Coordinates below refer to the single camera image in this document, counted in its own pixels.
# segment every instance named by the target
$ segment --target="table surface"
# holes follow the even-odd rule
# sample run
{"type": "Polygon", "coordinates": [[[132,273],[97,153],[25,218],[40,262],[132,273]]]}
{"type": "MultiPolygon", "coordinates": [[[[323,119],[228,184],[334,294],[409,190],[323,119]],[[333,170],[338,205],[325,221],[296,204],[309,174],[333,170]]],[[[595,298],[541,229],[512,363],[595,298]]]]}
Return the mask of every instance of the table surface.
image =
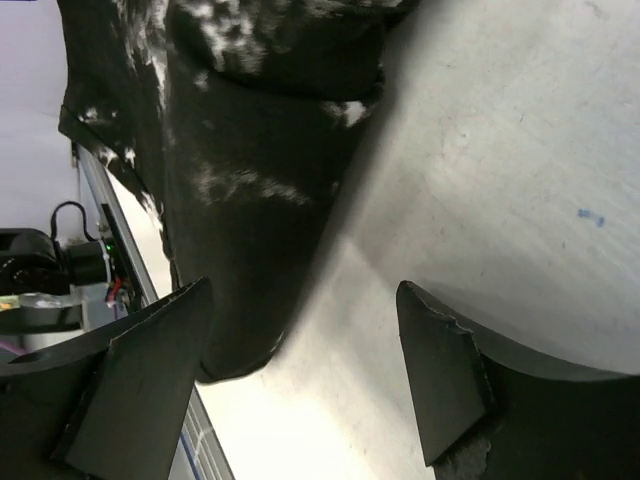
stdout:
{"type": "Polygon", "coordinates": [[[285,351],[201,388],[238,480],[431,478],[394,293],[640,372],[640,3],[425,0],[285,351]]]}

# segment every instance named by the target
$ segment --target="white speckles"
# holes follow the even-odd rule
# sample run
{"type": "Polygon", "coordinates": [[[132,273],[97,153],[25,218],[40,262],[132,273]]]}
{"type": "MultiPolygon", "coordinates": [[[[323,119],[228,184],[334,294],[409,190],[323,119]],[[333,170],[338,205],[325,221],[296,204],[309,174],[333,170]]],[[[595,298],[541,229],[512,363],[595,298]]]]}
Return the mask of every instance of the white speckles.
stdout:
{"type": "Polygon", "coordinates": [[[180,2],[180,8],[192,17],[200,20],[211,20],[213,18],[213,5],[207,2],[180,2]]]}
{"type": "Polygon", "coordinates": [[[278,339],[276,340],[276,343],[273,344],[273,347],[271,347],[270,353],[275,352],[278,347],[280,346],[280,344],[282,343],[282,339],[284,338],[284,332],[282,332],[280,334],[280,336],[278,337],[278,339]]]}
{"type": "Polygon", "coordinates": [[[2,268],[0,268],[0,271],[3,271],[5,268],[7,268],[9,265],[11,265],[14,261],[15,261],[15,258],[10,258],[6,262],[4,262],[2,264],[2,268]]]}
{"type": "Polygon", "coordinates": [[[287,185],[273,178],[261,178],[256,172],[249,170],[217,174],[211,165],[202,166],[199,175],[193,178],[200,199],[206,205],[215,201],[228,201],[241,192],[246,198],[280,198],[290,203],[304,205],[311,199],[301,193],[293,185],[287,185]]]}
{"type": "Polygon", "coordinates": [[[135,70],[136,57],[139,57],[143,65],[153,68],[158,82],[158,103],[163,111],[167,71],[164,23],[169,0],[151,0],[142,11],[135,11],[139,7],[128,9],[125,0],[111,1],[127,29],[124,43],[129,67],[135,70]]]}
{"type": "Polygon", "coordinates": [[[111,122],[108,118],[101,118],[96,107],[89,107],[78,117],[82,123],[87,125],[104,125],[111,122]]]}
{"type": "Polygon", "coordinates": [[[309,14],[316,18],[324,18],[344,10],[344,2],[340,0],[315,0],[306,3],[309,14]]]}
{"type": "Polygon", "coordinates": [[[260,196],[263,198],[280,197],[298,205],[304,205],[309,201],[309,199],[305,195],[302,195],[296,187],[292,185],[283,185],[273,179],[266,179],[262,182],[262,192],[260,196]]]}
{"type": "Polygon", "coordinates": [[[133,148],[127,147],[124,149],[124,159],[131,167],[136,166],[136,152],[133,148]]]}
{"type": "Polygon", "coordinates": [[[178,143],[173,130],[169,127],[167,127],[167,142],[169,143],[170,147],[175,147],[178,143]]]}
{"type": "Polygon", "coordinates": [[[376,4],[380,4],[382,7],[395,8],[402,3],[403,0],[377,0],[376,4]]]}
{"type": "Polygon", "coordinates": [[[160,219],[161,213],[158,212],[158,207],[153,196],[147,192],[142,192],[142,200],[140,201],[140,203],[142,204],[142,208],[144,208],[145,212],[147,212],[147,215],[149,215],[154,228],[162,233],[164,226],[162,225],[162,220],[160,219]]]}
{"type": "Polygon", "coordinates": [[[347,128],[358,124],[370,114],[370,109],[360,101],[324,102],[322,109],[336,119],[338,124],[347,128]]]}
{"type": "Polygon", "coordinates": [[[256,38],[255,19],[248,9],[242,9],[239,0],[217,0],[214,18],[202,7],[191,7],[196,8],[216,69],[224,70],[229,61],[244,73],[259,73],[266,49],[256,38]]]}
{"type": "Polygon", "coordinates": [[[113,162],[118,158],[118,154],[116,152],[114,152],[109,147],[104,145],[96,149],[96,151],[93,152],[93,154],[100,161],[100,163],[102,163],[106,168],[109,168],[109,165],[111,165],[111,162],[113,162]]]}
{"type": "Polygon", "coordinates": [[[96,109],[96,107],[88,108],[84,114],[84,118],[86,118],[87,120],[95,120],[96,118],[98,118],[98,110],[96,109]]]}
{"type": "Polygon", "coordinates": [[[193,80],[194,85],[198,87],[198,90],[200,90],[201,92],[206,92],[207,90],[209,90],[208,82],[209,82],[209,73],[206,70],[197,74],[196,78],[194,78],[193,80]]]}

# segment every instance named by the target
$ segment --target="black cable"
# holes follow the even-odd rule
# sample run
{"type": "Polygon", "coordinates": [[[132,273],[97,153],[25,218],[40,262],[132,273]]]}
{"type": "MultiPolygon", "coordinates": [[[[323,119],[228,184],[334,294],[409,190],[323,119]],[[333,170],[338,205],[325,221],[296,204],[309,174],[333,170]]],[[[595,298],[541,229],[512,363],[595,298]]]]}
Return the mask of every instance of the black cable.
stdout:
{"type": "Polygon", "coordinates": [[[60,205],[58,205],[55,210],[53,211],[53,213],[51,214],[51,239],[52,240],[56,240],[58,237],[58,212],[66,206],[74,206],[76,207],[78,210],[80,210],[80,213],[82,214],[82,229],[84,230],[84,236],[86,237],[87,240],[89,240],[90,242],[95,242],[95,238],[93,238],[90,234],[89,231],[87,230],[87,211],[85,210],[85,208],[80,205],[78,202],[74,202],[72,200],[69,200],[67,202],[63,202],[60,205]]]}

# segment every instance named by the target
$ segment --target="blue mark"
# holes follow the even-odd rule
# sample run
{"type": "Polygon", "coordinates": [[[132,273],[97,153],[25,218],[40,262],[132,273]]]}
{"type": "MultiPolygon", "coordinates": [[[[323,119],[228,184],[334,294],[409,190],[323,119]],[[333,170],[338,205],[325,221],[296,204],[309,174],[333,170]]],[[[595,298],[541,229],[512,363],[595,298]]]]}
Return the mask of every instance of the blue mark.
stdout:
{"type": "Polygon", "coordinates": [[[184,448],[184,453],[187,456],[187,461],[189,462],[189,466],[191,467],[191,471],[193,472],[193,476],[196,477],[196,480],[200,480],[200,471],[196,465],[198,461],[197,458],[191,453],[189,449],[189,445],[187,444],[187,439],[184,433],[180,432],[180,442],[182,442],[182,447],[184,448]]]}
{"type": "Polygon", "coordinates": [[[602,215],[596,215],[587,208],[580,208],[578,210],[578,217],[593,220],[598,228],[604,227],[605,218],[602,215]]]}

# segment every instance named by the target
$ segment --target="black and white cloth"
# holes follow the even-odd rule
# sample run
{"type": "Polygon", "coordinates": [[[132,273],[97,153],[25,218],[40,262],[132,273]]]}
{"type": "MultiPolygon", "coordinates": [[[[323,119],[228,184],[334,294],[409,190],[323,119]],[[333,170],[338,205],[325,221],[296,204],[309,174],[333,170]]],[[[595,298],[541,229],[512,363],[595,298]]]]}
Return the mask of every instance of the black and white cloth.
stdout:
{"type": "Polygon", "coordinates": [[[162,232],[175,285],[209,277],[201,381],[265,365],[418,0],[58,0],[60,131],[162,232]]]}

